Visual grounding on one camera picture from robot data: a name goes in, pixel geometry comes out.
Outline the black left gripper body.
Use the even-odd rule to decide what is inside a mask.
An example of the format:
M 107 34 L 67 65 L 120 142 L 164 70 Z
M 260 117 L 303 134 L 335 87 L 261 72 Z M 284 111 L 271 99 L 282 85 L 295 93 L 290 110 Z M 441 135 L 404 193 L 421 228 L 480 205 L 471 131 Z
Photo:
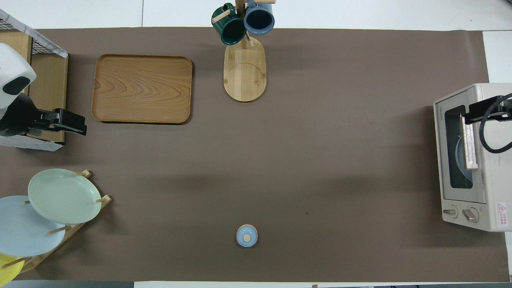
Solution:
M 38 109 L 29 96 L 20 93 L 7 107 L 0 121 L 0 134 L 10 137 L 31 129 L 51 132 L 64 130 L 62 127 L 50 127 L 55 115 L 55 112 Z

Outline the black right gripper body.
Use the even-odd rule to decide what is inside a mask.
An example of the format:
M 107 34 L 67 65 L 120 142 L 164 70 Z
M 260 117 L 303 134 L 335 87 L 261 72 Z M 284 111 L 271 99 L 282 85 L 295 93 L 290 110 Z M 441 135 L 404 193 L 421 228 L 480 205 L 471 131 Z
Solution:
M 480 107 L 480 120 L 511 120 L 511 95 L 498 95 L 474 104 Z

